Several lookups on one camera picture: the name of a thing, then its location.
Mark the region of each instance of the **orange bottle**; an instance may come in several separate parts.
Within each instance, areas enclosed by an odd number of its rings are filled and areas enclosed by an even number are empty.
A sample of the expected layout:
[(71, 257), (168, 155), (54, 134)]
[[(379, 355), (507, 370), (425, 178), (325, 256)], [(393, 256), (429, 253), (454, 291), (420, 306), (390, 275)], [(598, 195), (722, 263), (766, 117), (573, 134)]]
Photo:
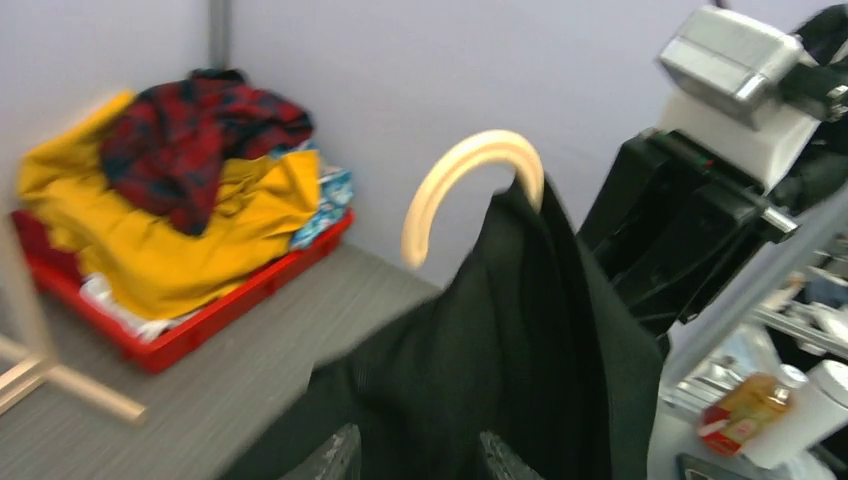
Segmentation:
[(735, 455), (793, 406), (792, 392), (807, 382), (804, 372), (781, 365), (777, 376), (755, 373), (704, 410), (698, 435), (715, 452)]

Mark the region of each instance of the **bottle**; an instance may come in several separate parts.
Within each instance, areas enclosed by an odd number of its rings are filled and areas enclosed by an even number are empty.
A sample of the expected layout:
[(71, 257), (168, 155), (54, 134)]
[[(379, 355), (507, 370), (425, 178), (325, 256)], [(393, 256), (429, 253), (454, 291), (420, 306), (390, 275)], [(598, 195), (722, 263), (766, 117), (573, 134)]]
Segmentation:
[(777, 376), (755, 373), (707, 407), (698, 436), (710, 449), (732, 456), (793, 407), (794, 390), (807, 383), (804, 372), (781, 365)]
[(848, 366), (825, 360), (807, 376), (792, 411), (742, 449), (758, 467), (773, 469), (848, 425)]

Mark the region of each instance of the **curved wooden hook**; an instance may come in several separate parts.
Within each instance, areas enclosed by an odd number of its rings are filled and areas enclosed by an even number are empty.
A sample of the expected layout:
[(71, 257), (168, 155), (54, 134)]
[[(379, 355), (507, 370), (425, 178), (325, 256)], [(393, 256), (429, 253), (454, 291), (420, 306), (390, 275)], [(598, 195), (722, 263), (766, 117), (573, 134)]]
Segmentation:
[(436, 162), (412, 199), (400, 238), (401, 256), (410, 268), (420, 267), (427, 258), (430, 228), (448, 191), (471, 170), (494, 163), (512, 165), (530, 205), (536, 211), (541, 208), (545, 171), (533, 145), (507, 130), (472, 135)]

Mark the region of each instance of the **plaid shirt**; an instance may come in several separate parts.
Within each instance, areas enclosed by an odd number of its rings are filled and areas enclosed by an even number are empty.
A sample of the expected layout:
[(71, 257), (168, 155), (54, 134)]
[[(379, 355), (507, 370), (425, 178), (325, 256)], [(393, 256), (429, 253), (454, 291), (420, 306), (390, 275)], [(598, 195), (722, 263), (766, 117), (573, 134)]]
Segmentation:
[(127, 201), (200, 236), (224, 161), (294, 148), (311, 135), (303, 109), (250, 87), (240, 72), (196, 70), (139, 94), (102, 143), (100, 161)]

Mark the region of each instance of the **gray floor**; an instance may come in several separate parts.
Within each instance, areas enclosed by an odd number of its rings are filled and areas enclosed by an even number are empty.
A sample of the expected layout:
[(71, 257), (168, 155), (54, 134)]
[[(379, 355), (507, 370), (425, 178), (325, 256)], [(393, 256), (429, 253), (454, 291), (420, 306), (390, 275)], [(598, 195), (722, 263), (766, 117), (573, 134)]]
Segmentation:
[(149, 420), (135, 429), (41, 387), (0, 416), (0, 478), (211, 478), (304, 387), (313, 362), (344, 351), (433, 292), (342, 246), (158, 376), (121, 362), (45, 299), (63, 359), (146, 404)]

